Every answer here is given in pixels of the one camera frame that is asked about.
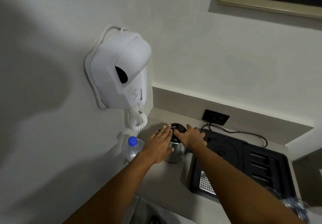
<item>beige countertop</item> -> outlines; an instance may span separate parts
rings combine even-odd
[[[198,128],[205,124],[199,120],[153,108],[148,117],[148,124],[139,134],[139,138],[145,141],[163,125],[171,123],[190,124],[192,127]],[[216,130],[214,128],[213,130],[222,134],[228,134],[219,129]],[[263,145],[263,142],[259,138],[251,135],[234,134],[234,137],[254,145]],[[288,156],[288,148],[285,145],[269,141],[267,148]],[[221,204],[191,193],[188,189],[192,156],[192,154],[189,154],[183,162],[178,164],[163,161],[153,165],[137,190],[137,195],[198,224],[230,223]],[[293,166],[290,161],[289,165],[296,194],[300,197]]]

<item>black kettle lid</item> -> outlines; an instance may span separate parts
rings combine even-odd
[[[173,131],[174,131],[174,129],[177,129],[181,133],[185,133],[187,131],[187,129],[183,125],[181,125],[179,123],[172,123],[171,124],[171,129]],[[177,138],[174,134],[172,135],[171,142],[181,143],[179,138]]]

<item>metal grate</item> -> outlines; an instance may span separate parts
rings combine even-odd
[[[215,192],[213,191],[212,186],[211,186],[206,174],[204,173],[204,171],[201,171],[199,188],[207,191],[208,193],[216,195]]]

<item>electric kettle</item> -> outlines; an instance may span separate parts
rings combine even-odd
[[[177,129],[181,133],[185,133],[187,131],[183,125],[178,123],[172,123],[171,129],[173,131],[174,129]],[[169,148],[174,148],[174,151],[165,158],[165,161],[169,163],[179,163],[187,157],[188,153],[191,152],[174,134],[172,135]]]

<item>power outlet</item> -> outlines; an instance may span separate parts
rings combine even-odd
[[[221,114],[212,110],[205,110],[202,116],[202,120],[223,126],[229,119],[229,115]]]

